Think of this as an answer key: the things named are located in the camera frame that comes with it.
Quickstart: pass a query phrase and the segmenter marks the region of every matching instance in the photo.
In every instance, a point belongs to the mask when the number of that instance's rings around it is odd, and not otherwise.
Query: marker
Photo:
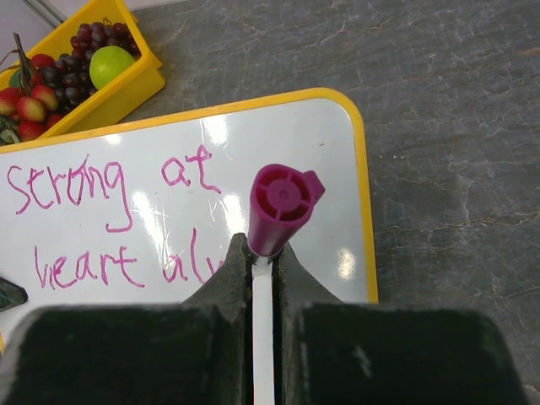
[[[252,260],[253,403],[275,405],[272,260],[310,219],[325,189],[314,171],[268,165],[250,195],[247,243]]]

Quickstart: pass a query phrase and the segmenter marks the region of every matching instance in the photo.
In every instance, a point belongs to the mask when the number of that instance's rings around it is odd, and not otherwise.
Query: whiteboard
[[[251,184],[272,163],[314,170],[327,189],[291,240],[303,266],[342,300],[376,301],[362,121],[333,90],[4,150],[0,276],[29,295],[0,313],[4,339],[44,305],[182,302],[247,231]]]

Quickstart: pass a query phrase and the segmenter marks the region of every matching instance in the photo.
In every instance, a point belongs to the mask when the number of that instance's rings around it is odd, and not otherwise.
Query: marble surface
[[[135,13],[167,87],[127,119],[344,92],[364,116],[381,302],[489,314],[540,402],[540,2],[242,3]]]

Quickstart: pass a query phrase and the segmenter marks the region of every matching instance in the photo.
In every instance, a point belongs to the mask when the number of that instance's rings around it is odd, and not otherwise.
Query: fruit stem
[[[30,95],[32,92],[32,64],[30,63],[30,60],[28,57],[26,57],[26,54],[24,54],[23,50],[23,44],[20,42],[19,34],[16,32],[13,33],[13,37],[15,38],[15,43],[17,44],[17,52],[19,54],[19,60],[20,60],[20,78],[19,82],[21,85],[21,88],[23,91]]]
[[[8,52],[8,54],[5,57],[3,57],[2,61],[0,61],[0,65],[2,65],[2,63],[6,62],[6,59],[8,59],[9,55],[13,55],[14,53],[18,53],[18,52],[19,51],[17,51],[16,49],[13,49],[12,51]],[[0,73],[5,72],[6,70],[9,70],[9,69],[15,69],[15,68],[17,68],[17,66],[6,67],[2,71],[0,71]]]

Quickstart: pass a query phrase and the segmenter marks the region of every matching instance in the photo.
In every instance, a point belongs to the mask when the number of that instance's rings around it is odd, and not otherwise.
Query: green apple
[[[135,63],[135,59],[119,46],[104,46],[90,60],[90,79],[98,90]]]

